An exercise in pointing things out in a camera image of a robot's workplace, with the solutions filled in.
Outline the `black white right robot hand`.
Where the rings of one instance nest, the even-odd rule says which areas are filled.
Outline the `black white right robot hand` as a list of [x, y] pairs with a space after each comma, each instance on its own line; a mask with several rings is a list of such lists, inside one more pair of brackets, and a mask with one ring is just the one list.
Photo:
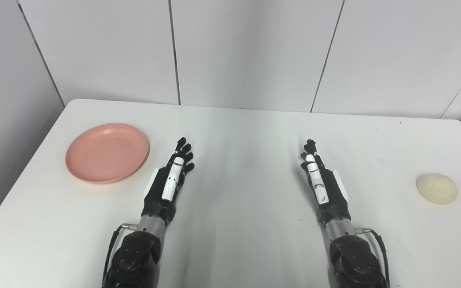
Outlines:
[[303, 148], [301, 168], [318, 204], [319, 223], [327, 228], [333, 221], [351, 220], [347, 194], [338, 173], [326, 168], [313, 139], [307, 139]]

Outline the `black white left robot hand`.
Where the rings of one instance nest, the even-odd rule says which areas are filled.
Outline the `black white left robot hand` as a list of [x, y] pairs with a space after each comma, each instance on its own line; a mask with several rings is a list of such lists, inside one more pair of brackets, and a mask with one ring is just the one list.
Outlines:
[[192, 146], [185, 137], [178, 140], [174, 153], [165, 166], [159, 168], [144, 198], [141, 215], [160, 217], [169, 224], [176, 214], [176, 200], [186, 175], [194, 169]]

